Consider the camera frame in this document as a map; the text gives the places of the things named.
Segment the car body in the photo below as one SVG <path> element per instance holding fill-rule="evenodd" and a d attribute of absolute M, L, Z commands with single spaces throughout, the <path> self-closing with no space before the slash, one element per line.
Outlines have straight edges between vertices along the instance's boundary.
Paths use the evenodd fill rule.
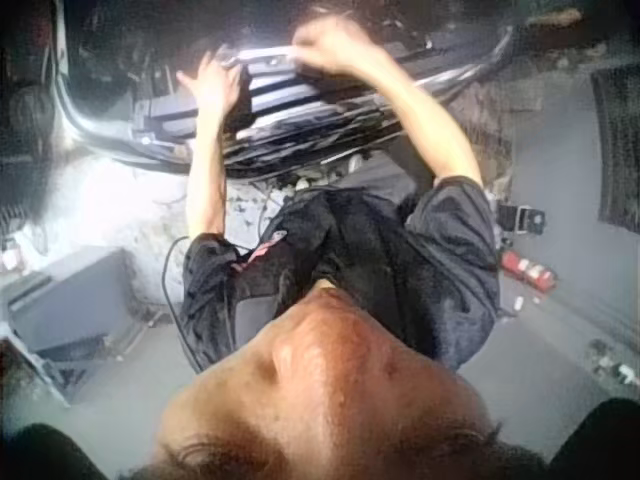
<path fill-rule="evenodd" d="M 128 165 L 182 174 L 189 170 L 197 107 L 175 72 L 193 70 L 204 51 L 222 44 L 235 51 L 286 45 L 295 24 L 308 18 L 291 13 L 304 10 L 296 0 L 275 2 L 282 7 L 275 11 L 254 2 L 106 3 L 55 1 L 53 90 L 65 129 Z M 398 13 L 398 5 L 420 2 L 375 11 L 368 4 L 380 2 L 342 3 L 357 3 L 350 14 L 442 101 L 503 64 L 513 44 L 513 28 L 496 15 L 426 31 Z M 353 79 L 265 59 L 245 68 L 243 87 L 223 139 L 231 179 L 276 176 L 401 133 L 384 99 Z"/>

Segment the black mat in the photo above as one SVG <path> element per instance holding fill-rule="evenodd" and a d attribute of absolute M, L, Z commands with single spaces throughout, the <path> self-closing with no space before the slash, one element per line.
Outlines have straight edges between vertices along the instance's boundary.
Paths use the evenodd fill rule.
<path fill-rule="evenodd" d="M 600 124 L 599 218 L 640 233 L 640 65 L 591 76 Z"/>

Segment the hand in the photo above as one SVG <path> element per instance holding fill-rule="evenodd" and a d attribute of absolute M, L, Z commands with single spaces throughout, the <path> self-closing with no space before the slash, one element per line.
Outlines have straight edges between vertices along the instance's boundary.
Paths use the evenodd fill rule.
<path fill-rule="evenodd" d="M 176 76 L 196 97 L 199 118 L 222 122 L 240 96 L 241 71 L 241 65 L 225 70 L 212 60 L 211 52 L 207 52 L 200 61 L 196 78 L 191 78 L 184 72 L 178 72 Z"/>
<path fill-rule="evenodd" d="M 293 37 L 294 58 L 329 73 L 353 74 L 379 48 L 355 22 L 331 15 L 311 21 Z"/>

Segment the black shirt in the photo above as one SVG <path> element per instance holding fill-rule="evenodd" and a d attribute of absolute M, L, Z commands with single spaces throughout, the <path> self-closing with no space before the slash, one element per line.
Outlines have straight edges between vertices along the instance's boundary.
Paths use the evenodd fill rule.
<path fill-rule="evenodd" d="M 310 189 L 285 205 L 246 255 L 203 234 L 185 259 L 179 318 L 198 371 L 234 352 L 325 278 L 414 350 L 457 369 L 498 309 L 492 215 L 480 187 L 446 178 L 406 224 L 362 190 Z"/>

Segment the fire extinguisher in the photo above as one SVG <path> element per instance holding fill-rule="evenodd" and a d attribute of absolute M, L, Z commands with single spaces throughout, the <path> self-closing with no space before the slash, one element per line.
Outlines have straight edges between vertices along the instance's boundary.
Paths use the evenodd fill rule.
<path fill-rule="evenodd" d="M 521 257 L 513 250 L 506 250 L 502 254 L 502 269 L 542 293 L 553 289 L 558 280 L 555 272 L 549 267 Z"/>

